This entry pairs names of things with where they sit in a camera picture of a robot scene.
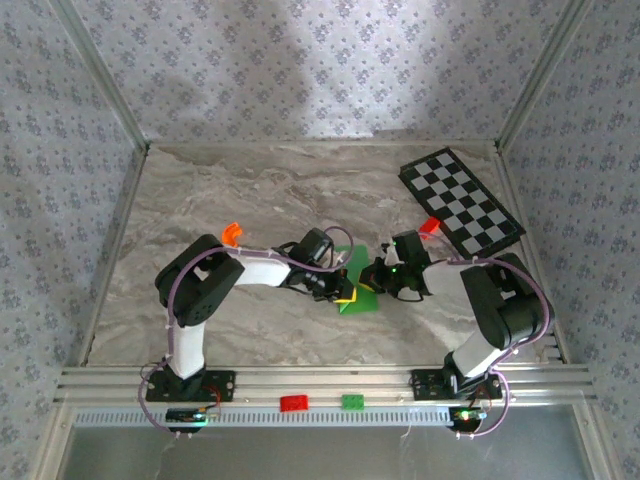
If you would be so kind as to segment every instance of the metal rail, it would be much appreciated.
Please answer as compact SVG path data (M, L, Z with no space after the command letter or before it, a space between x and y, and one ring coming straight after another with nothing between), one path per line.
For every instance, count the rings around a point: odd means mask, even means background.
M211 367L237 372L234 401L225 409L274 407L280 397L305 394L311 408L338 407L343 394L357 393L372 407L431 405L461 406L466 402L414 401L410 371L425 366L334 367ZM505 364L514 406L575 405L595 399L585 365ZM65 369L54 398L71 406L127 407L137 405L139 367L84 367ZM169 407L175 403L155 403Z

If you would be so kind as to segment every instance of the wallpaper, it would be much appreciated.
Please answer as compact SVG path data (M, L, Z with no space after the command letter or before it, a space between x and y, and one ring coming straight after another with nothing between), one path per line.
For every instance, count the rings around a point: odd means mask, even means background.
M75 3L162 142L495 138L565 4Z
M0 7L0 478L26 478L118 225L133 146L39 0Z
M597 0L508 158L572 359L640 478L640 4Z

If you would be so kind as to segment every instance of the red lego brick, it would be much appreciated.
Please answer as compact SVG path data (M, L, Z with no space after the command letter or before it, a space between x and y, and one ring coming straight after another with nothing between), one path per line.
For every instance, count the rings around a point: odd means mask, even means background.
M302 412L307 410L309 410L309 397L306 395L280 397L281 412Z
M429 220L424 222L422 224L422 226L420 227L420 232L421 233L435 233L436 231L438 231L439 227L440 227L440 220L438 220L435 217L429 217Z

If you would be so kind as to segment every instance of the robotic arm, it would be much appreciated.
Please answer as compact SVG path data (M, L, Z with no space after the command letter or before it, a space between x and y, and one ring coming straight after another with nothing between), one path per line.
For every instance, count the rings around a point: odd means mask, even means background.
M203 235L162 269L156 277L155 286L160 303L165 308L180 272L196 256L215 248L222 249L218 239L213 235ZM273 252L297 264L319 267L329 252L333 252L333 248L331 237L314 228L299 243L284 244ZM178 325L173 326L173 354L168 359L168 367L177 377L175 381L184 383L191 378L199 378L198 374L205 367L203 343L206 321L234 286L296 288L301 285L316 301L343 303L354 301L356 295L356 289L346 274L344 268L331 272L312 272L268 255L256 258L220 251L205 257L180 282L173 302Z
M487 371L493 365L539 335L553 318L553 309L545 298L549 311L545 325L538 293L516 273L528 276L513 253L471 265L464 261L454 262L462 265L431 262L415 231L394 236L392 243L382 248L386 256L376 258L362 271L362 286L404 301L421 301L430 295L456 297L472 309L477 322L467 341L447 354L442 370L414 372L416 398L466 398L487 380ZM406 298L401 293L406 290L417 292L418 298L415 294L413 299Z
M165 359L164 366L172 398L191 401L201 393L207 373L203 355L205 322L235 285L262 284L294 290L303 286L316 301L355 301L356 289L347 279L346 269L331 267L332 261L327 260L333 257L333 247L326 232L316 228L299 243L252 252L252 256L222 247L213 235L203 235L167 265L156 277L155 285L165 307L176 289L173 314L177 325L170 336L173 353ZM507 253L478 264L432 262L415 231L394 236L382 248L385 256L376 258L362 271L361 286L403 301L421 301L430 295L455 296L468 303L477 321L474 333L447 354L442 368L412 371L414 398L473 398L481 384L492 398L500 398L500 382L490 375L491 368L517 346L537 339L552 318L549 302L546 298L545 305L540 301L544 295L533 288L535 284L525 281L528 274L520 259ZM216 253L204 256L210 250ZM196 257L202 260L185 274L186 266L193 264ZM327 263L328 268L321 267ZM181 274L184 276L176 287Z

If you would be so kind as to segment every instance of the green block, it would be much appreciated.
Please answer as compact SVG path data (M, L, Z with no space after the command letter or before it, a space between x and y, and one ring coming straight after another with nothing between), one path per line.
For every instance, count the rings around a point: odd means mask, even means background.
M357 411L364 410L364 395L343 395L342 409Z
M343 252L348 249L349 247L336 247L336 252ZM360 272L362 272L363 268L368 267L369 264L367 246L356 245L353 249L351 260L347 264L347 278L356 287L356 301L339 304L340 315L378 311L378 295L358 284Z

